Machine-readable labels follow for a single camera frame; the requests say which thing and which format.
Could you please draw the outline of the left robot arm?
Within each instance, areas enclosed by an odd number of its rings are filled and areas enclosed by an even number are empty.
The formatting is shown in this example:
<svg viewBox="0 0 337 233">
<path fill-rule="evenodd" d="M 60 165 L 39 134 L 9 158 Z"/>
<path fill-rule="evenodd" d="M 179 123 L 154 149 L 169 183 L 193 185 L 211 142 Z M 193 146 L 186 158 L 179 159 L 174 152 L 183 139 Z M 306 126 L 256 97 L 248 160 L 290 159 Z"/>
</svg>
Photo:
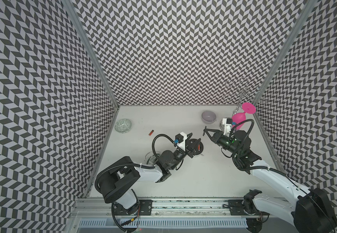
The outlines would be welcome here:
<svg viewBox="0 0 337 233">
<path fill-rule="evenodd" d="M 203 152 L 201 139 L 192 138 L 193 134 L 183 132 L 172 139 L 166 134 L 158 134 L 152 141 L 153 161 L 148 164 L 134 163 L 125 156 L 99 172 L 94 188 L 107 204 L 118 204 L 128 214 L 134 214 L 140 207 L 140 200 L 132 189 L 136 182 L 162 183 L 171 176 L 172 170 L 179 170 L 188 156 L 193 158 Z M 158 154 L 155 148 L 159 138 L 166 138 L 175 151 L 165 150 Z"/>
</svg>

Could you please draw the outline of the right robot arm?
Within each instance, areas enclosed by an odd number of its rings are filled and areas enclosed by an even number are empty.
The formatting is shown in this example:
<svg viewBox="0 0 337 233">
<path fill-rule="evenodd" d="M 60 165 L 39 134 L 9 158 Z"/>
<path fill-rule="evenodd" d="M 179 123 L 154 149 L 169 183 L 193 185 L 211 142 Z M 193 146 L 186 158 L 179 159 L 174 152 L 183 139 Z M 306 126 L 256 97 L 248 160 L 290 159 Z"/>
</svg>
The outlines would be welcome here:
<svg viewBox="0 0 337 233">
<path fill-rule="evenodd" d="M 293 181 L 282 171 L 272 168 L 251 150 L 249 135 L 254 120 L 248 119 L 247 131 L 231 128 L 227 136 L 221 130 L 204 128 L 203 134 L 229 156 L 239 171 L 246 172 L 268 184 L 284 200 L 268 197 L 262 191 L 250 190 L 244 196 L 243 208 L 248 215 L 265 212 L 295 226 L 300 233 L 331 233 L 336 231 L 337 217 L 327 193 L 320 188 L 309 188 Z"/>
</svg>

